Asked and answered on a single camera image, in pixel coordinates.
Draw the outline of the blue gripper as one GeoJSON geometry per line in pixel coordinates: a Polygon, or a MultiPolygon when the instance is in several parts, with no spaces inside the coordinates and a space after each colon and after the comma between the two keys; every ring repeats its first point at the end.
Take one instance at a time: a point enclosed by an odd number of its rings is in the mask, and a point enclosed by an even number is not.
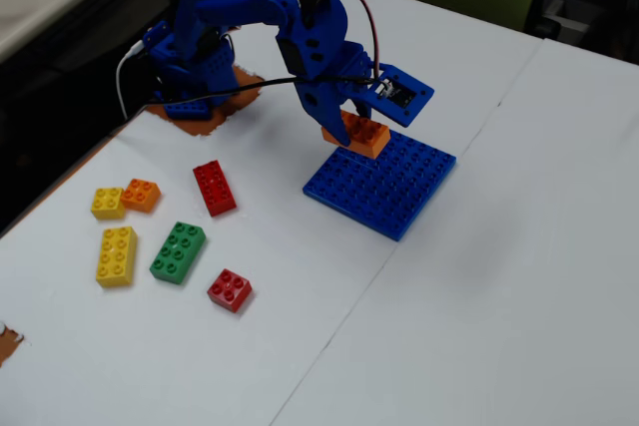
{"type": "Polygon", "coordinates": [[[376,98],[371,60],[362,46],[347,41],[344,28],[281,29],[277,43],[306,113],[348,146],[340,109],[345,97],[369,120],[369,98],[376,98]]]}

